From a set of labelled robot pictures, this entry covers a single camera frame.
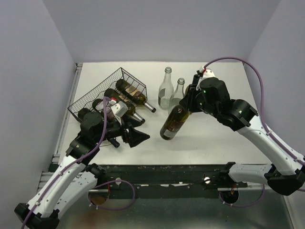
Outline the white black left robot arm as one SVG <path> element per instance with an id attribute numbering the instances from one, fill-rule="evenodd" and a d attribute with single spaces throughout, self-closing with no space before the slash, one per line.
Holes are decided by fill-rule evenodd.
<path id="1" fill-rule="evenodd" d="M 120 136 L 130 147 L 135 147 L 150 138 L 136 130 L 140 126 L 138 121 L 108 123 L 106 118 L 98 112 L 84 115 L 81 131 L 51 178 L 31 200 L 15 208 L 22 228 L 57 228 L 62 216 L 84 193 L 109 183 L 105 171 L 97 164 L 90 164 L 103 140 Z"/>

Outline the green bottle white label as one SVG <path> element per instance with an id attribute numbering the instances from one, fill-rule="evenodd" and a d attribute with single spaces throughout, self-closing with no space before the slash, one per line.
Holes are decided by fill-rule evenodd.
<path id="1" fill-rule="evenodd" d="M 78 118 L 83 121 L 84 120 L 84 116 L 87 113 L 90 113 L 91 111 L 88 108 L 82 108 L 79 112 L 78 112 Z M 120 143 L 116 140 L 116 138 L 106 138 L 106 140 L 113 145 L 115 148 L 118 148 L 120 146 Z"/>

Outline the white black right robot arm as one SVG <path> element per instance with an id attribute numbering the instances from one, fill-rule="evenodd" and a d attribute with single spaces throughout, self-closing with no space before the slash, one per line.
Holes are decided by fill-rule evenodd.
<path id="1" fill-rule="evenodd" d="M 281 139 L 264 126 L 261 117 L 248 102 L 232 99 L 224 81 L 206 78 L 198 85 L 191 84 L 180 105 L 192 113 L 204 112 L 222 125 L 231 128 L 252 142 L 271 164 L 233 164 L 219 175 L 220 183 L 230 187 L 235 182 L 268 185 L 273 191 L 289 196 L 305 183 L 305 158 L 291 156 Z"/>

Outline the green bottle brown label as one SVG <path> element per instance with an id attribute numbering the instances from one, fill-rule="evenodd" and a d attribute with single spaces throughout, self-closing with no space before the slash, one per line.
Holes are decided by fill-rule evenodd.
<path id="1" fill-rule="evenodd" d="M 104 115 L 104 107 L 103 107 L 103 100 L 98 98 L 95 99 L 92 103 L 92 108 L 94 109 L 94 111 L 100 113 L 102 116 Z M 106 114 L 107 114 L 107 120 L 110 121 L 110 119 L 112 118 L 111 116 L 111 108 L 108 106 L 108 104 L 106 103 Z"/>

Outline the short clear glass bottle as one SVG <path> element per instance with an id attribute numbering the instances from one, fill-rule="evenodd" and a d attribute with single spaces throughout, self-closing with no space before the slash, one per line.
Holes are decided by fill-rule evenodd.
<path id="1" fill-rule="evenodd" d="M 185 79 L 184 78 L 179 78 L 177 80 L 177 86 L 173 94 L 171 95 L 170 98 L 170 103 L 169 103 L 169 108 L 168 108 L 168 114 L 171 113 L 172 109 L 179 104 L 179 102 L 184 98 L 184 84 L 185 84 Z"/>

